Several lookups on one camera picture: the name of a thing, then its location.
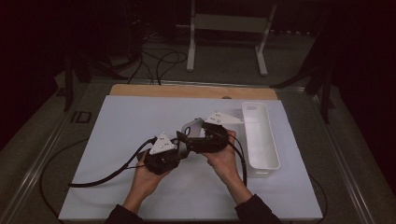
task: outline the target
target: person's left hand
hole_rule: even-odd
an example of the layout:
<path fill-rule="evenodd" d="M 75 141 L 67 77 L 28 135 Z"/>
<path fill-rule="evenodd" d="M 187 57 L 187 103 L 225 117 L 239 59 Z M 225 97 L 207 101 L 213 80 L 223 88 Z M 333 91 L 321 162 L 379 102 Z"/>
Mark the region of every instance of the person's left hand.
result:
<path fill-rule="evenodd" d="M 137 214 L 140 204 L 154 192 L 161 180 L 170 173 L 169 171 L 162 175 L 156 175 L 150 172 L 144 163 L 146 153 L 148 152 L 144 153 L 142 159 L 136 165 L 131 190 L 122 205 L 135 214 Z"/>

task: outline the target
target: white tabletop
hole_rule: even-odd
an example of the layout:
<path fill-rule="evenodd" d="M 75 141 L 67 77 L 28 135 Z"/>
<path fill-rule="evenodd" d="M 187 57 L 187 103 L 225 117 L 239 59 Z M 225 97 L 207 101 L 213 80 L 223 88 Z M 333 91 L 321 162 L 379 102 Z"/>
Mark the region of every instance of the white tabletop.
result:
<path fill-rule="evenodd" d="M 148 139 L 165 132 L 169 138 L 195 118 L 215 110 L 242 118 L 242 103 L 253 100 L 107 96 L 81 158 L 73 182 L 102 179 L 118 170 Z M 280 101 L 267 105 L 280 168 L 266 178 L 249 178 L 247 187 L 258 194 L 281 219 L 321 218 L 318 201 L 305 170 L 286 112 Z M 240 126 L 228 125 L 245 144 Z M 70 189 L 60 219 L 105 219 L 123 203 L 134 170 L 126 170 L 103 185 Z M 142 204 L 145 220 L 235 220 L 228 190 L 202 155 L 191 153 Z"/>

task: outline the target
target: wooden edge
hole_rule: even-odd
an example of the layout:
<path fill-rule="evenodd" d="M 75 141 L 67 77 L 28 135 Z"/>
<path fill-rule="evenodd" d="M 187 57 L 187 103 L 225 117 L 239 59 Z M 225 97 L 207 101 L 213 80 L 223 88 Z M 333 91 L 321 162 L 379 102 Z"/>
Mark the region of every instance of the wooden edge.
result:
<path fill-rule="evenodd" d="M 232 98 L 250 100 L 277 100 L 276 92 L 271 89 L 242 87 L 207 86 L 167 86 L 167 85 L 128 85 L 116 84 L 110 95 L 187 97 L 187 98 Z"/>

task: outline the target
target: white tray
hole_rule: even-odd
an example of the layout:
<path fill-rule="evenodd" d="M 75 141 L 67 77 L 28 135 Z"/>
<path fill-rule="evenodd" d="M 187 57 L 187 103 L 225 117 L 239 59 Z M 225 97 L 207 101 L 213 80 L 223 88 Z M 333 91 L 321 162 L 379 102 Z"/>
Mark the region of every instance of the white tray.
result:
<path fill-rule="evenodd" d="M 267 107 L 263 103 L 244 102 L 242 111 L 247 136 L 247 176 L 267 177 L 280 166 Z"/>

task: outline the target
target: metal stand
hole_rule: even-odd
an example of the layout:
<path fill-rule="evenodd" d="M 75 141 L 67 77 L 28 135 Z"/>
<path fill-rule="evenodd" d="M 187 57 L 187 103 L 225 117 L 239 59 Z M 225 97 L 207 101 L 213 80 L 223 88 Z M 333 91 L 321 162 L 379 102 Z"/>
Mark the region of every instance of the metal stand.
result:
<path fill-rule="evenodd" d="M 276 5 L 272 5 L 268 18 L 250 18 L 221 15 L 207 15 L 195 13 L 195 0 L 191 0 L 191 26 L 190 26 L 190 47 L 187 59 L 187 71 L 194 70 L 195 60 L 195 29 L 219 30 L 219 31 L 238 31 L 262 34 L 262 42 L 256 46 L 255 52 L 260 68 L 260 75 L 267 76 L 262 51 L 270 32 L 272 20 L 276 11 Z"/>

